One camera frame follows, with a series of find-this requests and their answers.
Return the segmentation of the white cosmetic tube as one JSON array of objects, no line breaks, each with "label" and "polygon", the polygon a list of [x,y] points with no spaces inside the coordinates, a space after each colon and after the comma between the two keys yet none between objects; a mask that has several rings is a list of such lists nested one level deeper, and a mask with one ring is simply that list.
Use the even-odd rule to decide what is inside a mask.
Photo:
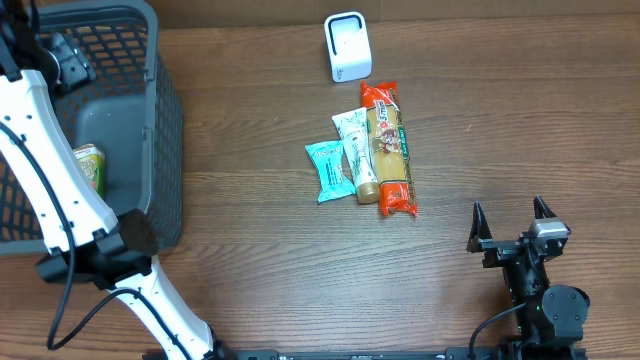
[{"label": "white cosmetic tube", "polygon": [[380,190],[371,160],[366,109],[362,107],[333,115],[332,121],[345,149],[359,203],[377,202]]}]

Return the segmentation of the teal snack packet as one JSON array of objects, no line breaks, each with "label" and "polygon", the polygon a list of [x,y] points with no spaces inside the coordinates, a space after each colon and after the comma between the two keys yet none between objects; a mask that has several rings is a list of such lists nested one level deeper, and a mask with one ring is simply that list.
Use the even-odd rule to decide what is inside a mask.
[{"label": "teal snack packet", "polygon": [[317,199],[319,203],[356,194],[354,184],[346,177],[343,171],[344,146],[340,140],[306,145],[305,150],[319,177],[321,187]]}]

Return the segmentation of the orange spaghetti packet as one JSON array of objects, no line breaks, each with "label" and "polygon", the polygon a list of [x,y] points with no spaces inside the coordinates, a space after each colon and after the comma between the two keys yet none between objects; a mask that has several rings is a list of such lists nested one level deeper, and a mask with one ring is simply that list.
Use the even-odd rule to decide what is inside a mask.
[{"label": "orange spaghetti packet", "polygon": [[398,104],[395,82],[375,86],[360,83],[361,104],[366,108],[372,161],[378,178],[382,215],[405,212],[418,216],[407,132]]}]

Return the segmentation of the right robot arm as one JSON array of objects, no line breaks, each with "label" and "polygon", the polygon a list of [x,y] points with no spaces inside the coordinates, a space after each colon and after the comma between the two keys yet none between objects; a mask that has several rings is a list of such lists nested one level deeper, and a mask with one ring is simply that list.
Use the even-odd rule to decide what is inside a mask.
[{"label": "right robot arm", "polygon": [[[576,346],[583,339],[583,325],[591,305],[583,290],[553,285],[545,262],[563,254],[571,229],[537,196],[533,200],[535,219],[528,230],[514,240],[493,238],[480,202],[475,202],[466,246],[470,253],[482,253],[485,268],[503,271],[512,307],[481,323],[467,346],[469,359],[585,359],[586,351]],[[518,333],[502,338],[494,348],[476,346],[480,332],[497,320],[513,314]]]}]

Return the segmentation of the green drink carton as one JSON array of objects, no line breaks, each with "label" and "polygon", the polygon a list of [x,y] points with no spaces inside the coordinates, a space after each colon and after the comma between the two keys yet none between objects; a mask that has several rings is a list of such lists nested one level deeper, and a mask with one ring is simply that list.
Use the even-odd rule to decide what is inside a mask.
[{"label": "green drink carton", "polygon": [[73,150],[76,159],[91,186],[104,199],[106,194],[106,161],[104,152],[89,143]]}]

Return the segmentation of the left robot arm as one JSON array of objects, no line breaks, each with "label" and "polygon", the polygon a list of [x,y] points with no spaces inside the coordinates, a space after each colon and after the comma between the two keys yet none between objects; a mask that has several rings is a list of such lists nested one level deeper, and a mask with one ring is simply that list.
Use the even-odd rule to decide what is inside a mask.
[{"label": "left robot arm", "polygon": [[183,109],[143,1],[1,5],[1,250],[127,306],[161,359],[227,359],[166,276],[182,230]]}]

